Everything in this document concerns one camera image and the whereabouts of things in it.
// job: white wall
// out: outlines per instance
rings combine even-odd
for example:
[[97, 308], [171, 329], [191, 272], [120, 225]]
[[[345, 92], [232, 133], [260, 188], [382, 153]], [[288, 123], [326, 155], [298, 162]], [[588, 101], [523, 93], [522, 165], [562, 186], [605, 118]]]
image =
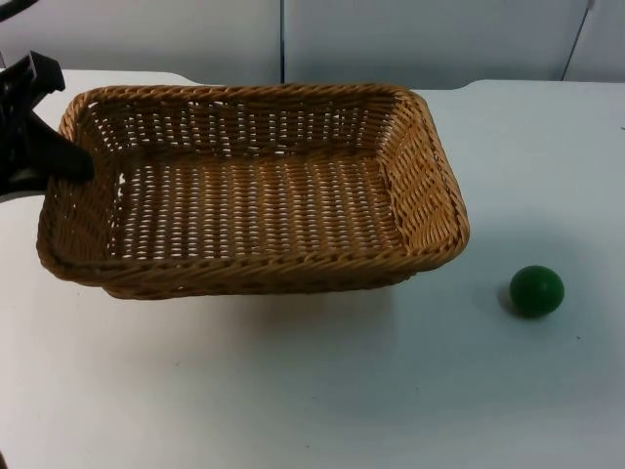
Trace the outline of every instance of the white wall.
[[285, 0], [286, 79], [559, 80], [586, 1]]
[[159, 70], [210, 83], [279, 81], [279, 0], [41, 0], [0, 26], [66, 68]]
[[566, 79], [625, 81], [625, 1], [595, 1], [579, 36]]

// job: basket bottom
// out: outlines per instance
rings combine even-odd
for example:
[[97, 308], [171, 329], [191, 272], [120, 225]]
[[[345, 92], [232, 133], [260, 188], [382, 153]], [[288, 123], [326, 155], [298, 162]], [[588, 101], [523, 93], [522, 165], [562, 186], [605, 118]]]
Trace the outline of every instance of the basket bottom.
[[281, 294], [316, 294], [353, 290], [371, 290], [382, 288], [414, 276], [414, 272], [385, 275], [380, 277], [359, 277], [353, 281], [331, 283], [328, 281], [312, 281], [308, 283], [275, 283], [257, 284], [255, 287], [247, 283], [215, 283], [204, 286], [187, 286], [177, 288], [150, 288], [149, 286], [104, 288], [104, 291], [113, 298], [120, 300], [165, 300], [169, 298], [184, 298], [189, 296], [221, 296], [221, 295], [281, 295]]
[[109, 256], [234, 259], [403, 249], [372, 151], [124, 160]]

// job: green ball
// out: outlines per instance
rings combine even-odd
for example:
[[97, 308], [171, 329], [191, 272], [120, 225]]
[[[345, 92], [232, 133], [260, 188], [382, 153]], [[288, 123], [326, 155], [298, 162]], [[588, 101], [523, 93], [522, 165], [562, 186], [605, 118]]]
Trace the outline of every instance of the green ball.
[[551, 269], [529, 266], [510, 281], [510, 298], [519, 313], [540, 318], [553, 312], [564, 299], [564, 283]]

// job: woven basket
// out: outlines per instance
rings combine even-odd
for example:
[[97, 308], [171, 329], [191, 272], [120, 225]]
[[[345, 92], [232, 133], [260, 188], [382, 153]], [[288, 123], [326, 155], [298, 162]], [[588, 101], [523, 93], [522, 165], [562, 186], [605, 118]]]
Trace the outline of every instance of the woven basket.
[[50, 181], [39, 257], [118, 298], [373, 288], [468, 240], [428, 108], [403, 88], [107, 87], [61, 133], [96, 178]]

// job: basket rim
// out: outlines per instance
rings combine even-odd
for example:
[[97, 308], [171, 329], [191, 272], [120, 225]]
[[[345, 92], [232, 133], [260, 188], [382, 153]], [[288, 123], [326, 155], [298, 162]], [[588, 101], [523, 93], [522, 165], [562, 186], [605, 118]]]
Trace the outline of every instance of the basket rim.
[[[425, 100], [414, 93], [410, 89], [397, 85], [368, 83], [368, 84], [299, 84], [289, 83], [281, 85], [261, 85], [261, 86], [211, 86], [211, 85], [113, 85], [95, 88], [83, 92], [70, 102], [62, 117], [60, 125], [61, 133], [71, 140], [74, 140], [79, 131], [79, 123], [85, 112], [95, 102], [119, 101], [119, 100], [156, 100], [167, 101], [180, 99], [185, 100], [209, 100], [219, 101], [220, 98], [227, 98], [232, 101], [240, 96], [242, 102], [250, 101], [256, 93], [259, 97], [267, 98], [267, 92], [273, 92], [281, 97], [297, 97], [304, 98], [306, 95], [318, 96], [320, 93], [325, 94], [328, 98], [332, 96], [345, 96], [346, 93], [358, 92], [370, 93], [372, 95], [380, 94], [384, 96], [395, 96], [400, 100], [412, 101], [419, 109], [424, 119], [431, 117]], [[449, 201], [452, 210], [449, 211], [449, 218], [453, 222], [449, 224], [447, 235], [432, 245], [426, 245], [421, 249], [410, 251], [406, 246], [403, 249], [384, 248], [384, 249], [340, 249], [335, 251], [320, 252], [294, 252], [285, 254], [252, 254], [248, 256], [233, 256], [221, 258], [206, 258], [197, 256], [195, 258], [166, 258], [166, 259], [135, 259], [135, 258], [107, 258], [99, 261], [83, 262], [78, 259], [72, 259], [62, 256], [55, 249], [53, 238], [57, 229], [56, 221], [52, 221], [49, 226], [48, 233], [42, 235], [41, 230], [38, 231], [37, 250], [42, 263], [51, 271], [63, 277], [74, 277], [72, 273], [79, 276], [80, 272], [89, 272], [93, 276], [93, 281], [98, 281], [98, 273], [127, 273], [130, 271], [144, 271], [148, 269], [176, 269], [181, 272], [188, 269], [194, 269], [201, 266], [216, 266], [220, 264], [231, 265], [238, 264], [289, 264], [302, 261], [327, 261], [342, 262], [350, 259], [366, 259], [372, 262], [384, 259], [404, 259], [411, 260], [411, 265], [419, 270], [430, 270], [439, 267], [450, 261], [462, 252], [467, 244], [470, 234], [469, 222], [466, 214], [466, 207], [462, 197], [457, 190], [458, 185], [451, 169], [448, 168], [445, 153], [439, 143], [436, 135], [436, 127], [432, 119], [427, 122], [428, 135], [430, 136], [429, 144], [437, 151], [435, 158], [437, 159], [436, 168], [444, 182], [444, 193]], [[53, 196], [53, 192], [58, 189], [57, 181], [51, 179], [46, 191], [46, 199], [41, 211], [40, 221], [50, 211], [48, 197]]]

